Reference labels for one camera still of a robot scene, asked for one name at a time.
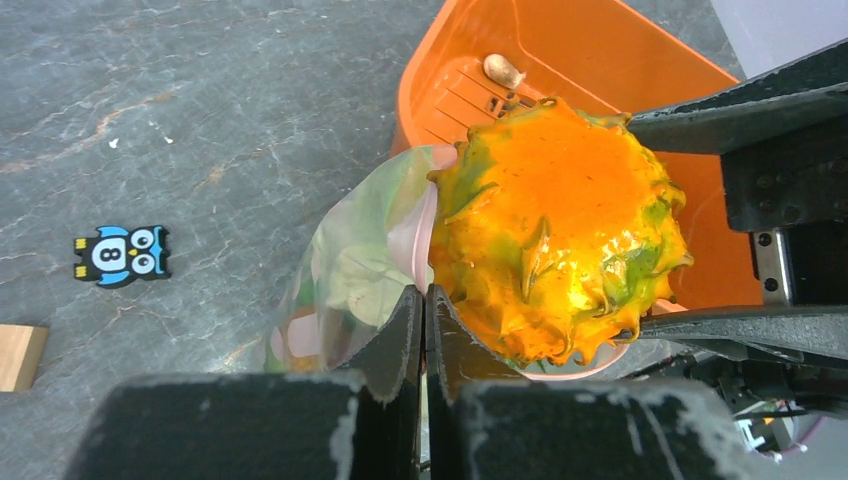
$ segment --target blue owl toy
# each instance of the blue owl toy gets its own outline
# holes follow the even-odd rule
[[[77,238],[74,253],[81,257],[74,264],[74,278],[97,281],[103,288],[120,288],[136,278],[160,280],[170,278],[165,246],[168,230],[161,225],[127,231],[121,227],[97,227],[100,236]]]

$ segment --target white circle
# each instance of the white circle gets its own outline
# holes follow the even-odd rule
[[[155,266],[156,262],[153,261],[153,256],[148,255],[146,253],[142,253],[141,255],[135,257],[132,263],[133,271],[139,275],[150,273],[150,271],[153,270],[153,267]]]
[[[153,246],[153,232],[150,230],[137,230],[130,237],[130,243],[135,248],[148,249]]]

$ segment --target spiky fruit skin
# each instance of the spiky fruit skin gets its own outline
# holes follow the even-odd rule
[[[692,258],[673,214],[683,192],[627,130],[558,98],[474,127],[430,173],[439,201],[435,283],[489,348],[524,366],[589,363],[672,296]]]

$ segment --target transparent plastic bag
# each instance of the transparent plastic bag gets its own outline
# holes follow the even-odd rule
[[[404,287],[426,291],[437,198],[426,176],[455,160],[449,145],[407,150],[327,212],[265,339],[266,372],[337,367],[377,334]]]

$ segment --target fruit spike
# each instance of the fruit spike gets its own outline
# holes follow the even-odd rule
[[[430,173],[435,282],[505,359],[588,364],[622,330],[632,342],[692,264],[673,217],[686,197],[629,120],[543,99],[472,127],[456,164]]]

